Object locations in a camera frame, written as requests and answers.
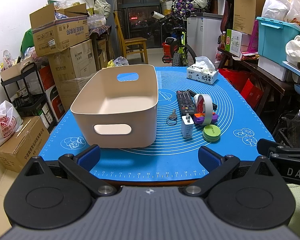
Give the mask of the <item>black marker pen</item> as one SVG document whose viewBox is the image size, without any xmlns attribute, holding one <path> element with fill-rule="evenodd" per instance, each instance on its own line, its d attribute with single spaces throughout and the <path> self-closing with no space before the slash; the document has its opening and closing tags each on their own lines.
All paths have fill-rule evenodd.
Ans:
<svg viewBox="0 0 300 240">
<path fill-rule="evenodd" d="M 187 91 L 190 93 L 190 95 L 191 95 L 193 98 L 194 98 L 194 96 L 197 94 L 196 92 L 194 92 L 194 91 L 192 91 L 192 90 L 190 90 L 190 89 L 188 89 Z M 213 106 L 213 110 L 215 111 L 215 110 L 217 109 L 217 105 L 213 103 L 212 106 Z"/>
</svg>

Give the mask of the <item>tall brown cardboard box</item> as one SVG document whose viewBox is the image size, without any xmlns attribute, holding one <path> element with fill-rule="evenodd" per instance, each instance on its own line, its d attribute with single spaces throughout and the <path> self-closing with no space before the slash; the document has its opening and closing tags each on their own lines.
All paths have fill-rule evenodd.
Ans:
<svg viewBox="0 0 300 240">
<path fill-rule="evenodd" d="M 265 0 L 234 0 L 233 29 L 252 34 L 254 22 L 261 16 Z"/>
</svg>

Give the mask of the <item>beige plastic storage bin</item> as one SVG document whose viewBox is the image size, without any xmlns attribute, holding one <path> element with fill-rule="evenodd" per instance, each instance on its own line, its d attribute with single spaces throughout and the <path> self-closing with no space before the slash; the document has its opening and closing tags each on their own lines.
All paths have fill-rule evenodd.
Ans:
<svg viewBox="0 0 300 240">
<path fill-rule="evenodd" d="M 139 148 L 157 135 L 158 81 L 149 64 L 98 71 L 70 110 L 89 145 Z"/>
</svg>

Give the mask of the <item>yellow oil jug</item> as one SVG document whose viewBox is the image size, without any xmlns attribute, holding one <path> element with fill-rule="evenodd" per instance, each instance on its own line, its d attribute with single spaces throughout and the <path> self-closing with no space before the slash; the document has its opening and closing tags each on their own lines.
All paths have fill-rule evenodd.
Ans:
<svg viewBox="0 0 300 240">
<path fill-rule="evenodd" d="M 110 60 L 108 63 L 107 63 L 107 68 L 108 67 L 115 67 L 116 65 L 115 65 L 115 63 L 114 63 L 114 61 L 113 60 Z"/>
</svg>

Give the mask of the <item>white usb charger plug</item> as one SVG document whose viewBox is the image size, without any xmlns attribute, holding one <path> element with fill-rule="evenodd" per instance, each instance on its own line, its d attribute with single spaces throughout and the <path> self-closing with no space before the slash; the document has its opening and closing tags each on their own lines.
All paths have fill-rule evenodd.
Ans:
<svg viewBox="0 0 300 240">
<path fill-rule="evenodd" d="M 181 117 L 181 133 L 183 138 L 187 139 L 192 137 L 193 127 L 194 122 L 189 113 Z"/>
</svg>

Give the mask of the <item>white double-sided tape roll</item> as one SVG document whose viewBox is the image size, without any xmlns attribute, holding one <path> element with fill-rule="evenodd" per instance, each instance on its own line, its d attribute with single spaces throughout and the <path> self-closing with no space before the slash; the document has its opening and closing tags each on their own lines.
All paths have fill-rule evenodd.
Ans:
<svg viewBox="0 0 300 240">
<path fill-rule="evenodd" d="M 213 106 L 211 96 L 208 94 L 196 94 L 194 96 L 194 103 L 196 106 L 195 117 L 198 117 L 200 114 L 204 114 L 205 124 L 210 124 L 213 116 Z"/>
</svg>

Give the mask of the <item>blue silicone baking mat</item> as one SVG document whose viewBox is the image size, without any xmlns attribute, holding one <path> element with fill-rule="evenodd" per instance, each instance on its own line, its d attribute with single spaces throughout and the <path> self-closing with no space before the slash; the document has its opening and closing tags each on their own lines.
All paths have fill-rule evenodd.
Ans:
<svg viewBox="0 0 300 240">
<path fill-rule="evenodd" d="M 188 89 L 210 96 L 217 105 L 218 140 L 207 141 L 198 124 L 190 137 L 183 137 L 177 93 Z M 224 77 L 208 85 L 188 79 L 184 67 L 131 65 L 94 74 L 39 155 L 52 163 L 97 144 L 97 156 L 81 161 L 94 176 L 128 183 L 165 183 L 207 175 L 208 162 L 198 158 L 202 146 L 253 161 L 258 156 L 257 142 L 272 138 Z"/>
</svg>

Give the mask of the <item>white red plastic bag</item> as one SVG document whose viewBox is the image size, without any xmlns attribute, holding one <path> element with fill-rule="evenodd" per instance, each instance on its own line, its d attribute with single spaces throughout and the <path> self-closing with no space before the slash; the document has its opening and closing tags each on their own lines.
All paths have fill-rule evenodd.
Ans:
<svg viewBox="0 0 300 240">
<path fill-rule="evenodd" d="M 8 101 L 0 104 L 0 146 L 6 142 L 23 123 L 15 107 Z"/>
</svg>

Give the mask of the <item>green white product box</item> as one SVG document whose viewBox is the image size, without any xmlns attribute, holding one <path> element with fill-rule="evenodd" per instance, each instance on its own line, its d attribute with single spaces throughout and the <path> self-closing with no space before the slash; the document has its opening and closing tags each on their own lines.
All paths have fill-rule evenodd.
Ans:
<svg viewBox="0 0 300 240">
<path fill-rule="evenodd" d="M 236 57 L 242 57 L 242 52 L 248 50 L 250 37 L 249 34 L 228 29 L 226 31 L 225 50 Z"/>
</svg>

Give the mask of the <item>black green bicycle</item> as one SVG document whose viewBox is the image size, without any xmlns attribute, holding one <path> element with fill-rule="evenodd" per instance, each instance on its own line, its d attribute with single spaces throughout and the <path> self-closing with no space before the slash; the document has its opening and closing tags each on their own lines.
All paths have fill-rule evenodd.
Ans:
<svg viewBox="0 0 300 240">
<path fill-rule="evenodd" d="M 166 16 L 156 11 L 151 12 L 151 16 L 170 33 L 170 36 L 162 43 L 163 63 L 170 63 L 174 67 L 189 67 L 196 62 L 197 55 L 187 43 L 186 37 L 185 20 L 190 15 L 189 11 Z"/>
</svg>

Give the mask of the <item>open top cardboard box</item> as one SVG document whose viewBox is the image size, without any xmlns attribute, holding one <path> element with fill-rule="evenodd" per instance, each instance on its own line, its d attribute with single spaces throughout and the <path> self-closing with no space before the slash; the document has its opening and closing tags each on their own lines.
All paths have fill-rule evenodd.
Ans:
<svg viewBox="0 0 300 240">
<path fill-rule="evenodd" d="M 36 53 L 46 56 L 89 39 L 86 4 L 56 10 L 47 5 L 30 14 Z"/>
</svg>

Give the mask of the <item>white chest freezer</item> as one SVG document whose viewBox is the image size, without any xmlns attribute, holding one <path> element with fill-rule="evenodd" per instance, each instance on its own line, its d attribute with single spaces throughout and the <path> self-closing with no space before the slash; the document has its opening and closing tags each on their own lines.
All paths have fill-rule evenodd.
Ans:
<svg viewBox="0 0 300 240">
<path fill-rule="evenodd" d="M 192 13 L 187 19 L 187 42 L 197 56 L 215 62 L 223 16 L 207 12 Z"/>
</svg>

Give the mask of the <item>white tissue pack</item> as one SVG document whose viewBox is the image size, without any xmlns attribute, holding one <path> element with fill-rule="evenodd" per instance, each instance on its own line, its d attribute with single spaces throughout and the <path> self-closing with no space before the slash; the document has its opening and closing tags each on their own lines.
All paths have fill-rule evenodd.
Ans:
<svg viewBox="0 0 300 240">
<path fill-rule="evenodd" d="M 214 64 L 206 56 L 196 57 L 195 60 L 195 63 L 187 68 L 186 77 L 202 83 L 214 84 L 219 73 Z"/>
</svg>

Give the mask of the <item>red white appliance box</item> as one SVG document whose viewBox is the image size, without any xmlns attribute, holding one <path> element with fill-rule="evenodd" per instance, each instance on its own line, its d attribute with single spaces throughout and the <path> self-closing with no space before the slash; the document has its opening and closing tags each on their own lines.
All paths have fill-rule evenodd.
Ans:
<svg viewBox="0 0 300 240">
<path fill-rule="evenodd" d="M 46 93 L 47 101 L 52 109 L 56 122 L 60 122 L 65 114 L 61 98 L 59 96 L 50 66 L 42 66 L 39 70 L 40 79 Z"/>
</svg>

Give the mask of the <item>large stacked cardboard box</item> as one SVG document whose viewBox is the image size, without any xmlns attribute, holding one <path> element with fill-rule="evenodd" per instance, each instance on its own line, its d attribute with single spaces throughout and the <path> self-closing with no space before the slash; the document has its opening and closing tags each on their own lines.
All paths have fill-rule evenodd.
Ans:
<svg viewBox="0 0 300 240">
<path fill-rule="evenodd" d="M 47 58 L 58 94 L 67 111 L 96 73 L 92 42 L 87 40 L 60 53 L 48 55 Z"/>
</svg>

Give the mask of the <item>red gift box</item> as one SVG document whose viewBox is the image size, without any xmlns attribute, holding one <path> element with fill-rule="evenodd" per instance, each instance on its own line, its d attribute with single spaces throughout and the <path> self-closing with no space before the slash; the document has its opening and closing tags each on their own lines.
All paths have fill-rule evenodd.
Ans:
<svg viewBox="0 0 300 240">
<path fill-rule="evenodd" d="M 255 108 L 263 95 L 263 88 L 259 79 L 250 77 L 247 79 L 242 91 L 241 96 L 246 100 L 251 108 Z"/>
</svg>

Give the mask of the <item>teal plastic storage crate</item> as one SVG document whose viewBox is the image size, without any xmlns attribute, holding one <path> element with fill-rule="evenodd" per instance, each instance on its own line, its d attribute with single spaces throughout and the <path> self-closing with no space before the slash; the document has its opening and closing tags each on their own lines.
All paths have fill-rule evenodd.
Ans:
<svg viewBox="0 0 300 240">
<path fill-rule="evenodd" d="M 300 26 L 294 23 L 257 17 L 258 54 L 281 64 L 286 60 L 286 44 L 300 35 Z"/>
</svg>

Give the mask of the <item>black tv remote control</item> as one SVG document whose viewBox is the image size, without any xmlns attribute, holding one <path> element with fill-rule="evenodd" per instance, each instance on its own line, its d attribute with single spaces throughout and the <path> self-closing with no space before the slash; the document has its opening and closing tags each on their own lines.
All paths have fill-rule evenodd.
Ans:
<svg viewBox="0 0 300 240">
<path fill-rule="evenodd" d="M 185 116 L 186 114 L 193 116 L 197 113 L 196 106 L 189 91 L 179 90 L 176 94 L 181 116 Z"/>
</svg>

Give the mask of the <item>black metal shelf rack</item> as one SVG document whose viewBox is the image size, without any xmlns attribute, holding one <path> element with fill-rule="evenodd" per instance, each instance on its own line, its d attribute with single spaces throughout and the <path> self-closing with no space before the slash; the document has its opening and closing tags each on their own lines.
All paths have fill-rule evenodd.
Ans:
<svg viewBox="0 0 300 240">
<path fill-rule="evenodd" d="M 35 74 L 39 82 L 41 92 L 34 94 L 26 82 L 26 78 Z M 34 62 L 27 62 L 16 74 L 10 75 L 9 78 L 2 77 L 1 85 L 5 91 L 8 101 L 15 107 L 22 118 L 30 116 L 39 116 L 48 132 L 52 132 L 56 125 L 52 109 L 47 100 L 47 96 L 39 76 L 39 70 Z M 15 83 L 18 90 L 14 95 L 10 95 L 7 86 Z"/>
</svg>

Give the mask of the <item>wooden chair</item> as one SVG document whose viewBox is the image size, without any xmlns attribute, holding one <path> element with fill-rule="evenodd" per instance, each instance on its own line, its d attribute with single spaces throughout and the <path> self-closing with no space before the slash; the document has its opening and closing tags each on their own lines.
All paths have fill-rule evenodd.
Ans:
<svg viewBox="0 0 300 240">
<path fill-rule="evenodd" d="M 114 10 L 113 15 L 122 56 L 126 58 L 128 55 L 140 54 L 141 61 L 148 64 L 148 54 L 146 48 L 147 40 L 143 37 L 125 39 L 123 36 L 117 10 Z"/>
</svg>

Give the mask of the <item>cardboard box on floor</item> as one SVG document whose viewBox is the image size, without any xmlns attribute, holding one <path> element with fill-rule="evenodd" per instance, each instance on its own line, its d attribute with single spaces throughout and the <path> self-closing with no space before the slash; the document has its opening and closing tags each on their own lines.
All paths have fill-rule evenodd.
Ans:
<svg viewBox="0 0 300 240">
<path fill-rule="evenodd" d="M 32 156 L 37 156 L 50 134 L 41 117 L 23 119 L 23 124 L 0 146 L 0 162 L 11 171 L 20 172 Z"/>
</svg>

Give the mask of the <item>knotted clear plastic bag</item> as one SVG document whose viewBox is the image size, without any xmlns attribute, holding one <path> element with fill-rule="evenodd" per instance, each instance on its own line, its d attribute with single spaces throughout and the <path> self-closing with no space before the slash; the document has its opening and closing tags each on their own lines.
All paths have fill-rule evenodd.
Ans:
<svg viewBox="0 0 300 240">
<path fill-rule="evenodd" d="M 115 66 L 127 66 L 129 65 L 128 60 L 125 57 L 119 56 L 114 60 Z"/>
</svg>

